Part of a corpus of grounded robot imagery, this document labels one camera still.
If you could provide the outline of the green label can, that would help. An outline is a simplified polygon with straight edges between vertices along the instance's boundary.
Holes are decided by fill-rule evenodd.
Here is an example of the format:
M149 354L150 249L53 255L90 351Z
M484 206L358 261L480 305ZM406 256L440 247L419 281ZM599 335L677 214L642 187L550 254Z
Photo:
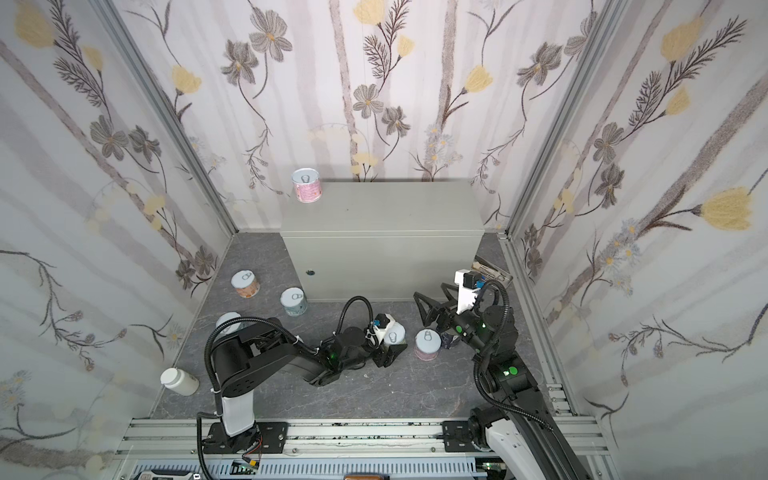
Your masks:
M386 328L383 344L386 346L401 345L406 343L405 327L396 321L391 321Z

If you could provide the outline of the pink label can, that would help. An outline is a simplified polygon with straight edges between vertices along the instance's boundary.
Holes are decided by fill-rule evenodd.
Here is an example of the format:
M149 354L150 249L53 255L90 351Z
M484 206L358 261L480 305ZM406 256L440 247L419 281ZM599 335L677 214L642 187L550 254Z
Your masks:
M415 355L421 361L435 360L442 347L440 334L432 329L422 329L415 337Z
M322 196L320 175L313 168L301 168L291 175L296 197L299 202L314 203Z

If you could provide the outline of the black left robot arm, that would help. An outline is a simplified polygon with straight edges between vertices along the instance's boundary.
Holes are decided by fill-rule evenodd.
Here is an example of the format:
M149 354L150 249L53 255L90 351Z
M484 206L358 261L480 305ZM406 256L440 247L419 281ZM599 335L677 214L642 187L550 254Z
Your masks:
M214 477L208 454L239 454L254 469L254 456L283 451L288 424L259 422L254 412L255 389L273 375L286 370L322 387L368 362L387 368L406 349L402 325L388 314L376 315L371 302L360 295L344 304L332 334L316 346L274 317L238 316L222 322L203 350L216 410L196 416L201 476Z

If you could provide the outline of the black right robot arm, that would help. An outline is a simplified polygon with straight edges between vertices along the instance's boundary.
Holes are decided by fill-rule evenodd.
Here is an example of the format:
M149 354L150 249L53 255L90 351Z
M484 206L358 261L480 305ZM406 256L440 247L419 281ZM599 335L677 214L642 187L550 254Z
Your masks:
M557 426L529 367L514 347L517 330L511 300L497 280L470 274L457 286L441 285L442 302L414 294L424 326L453 333L471 347L472 380L485 408L468 418L469 441L498 457L508 479L592 479Z

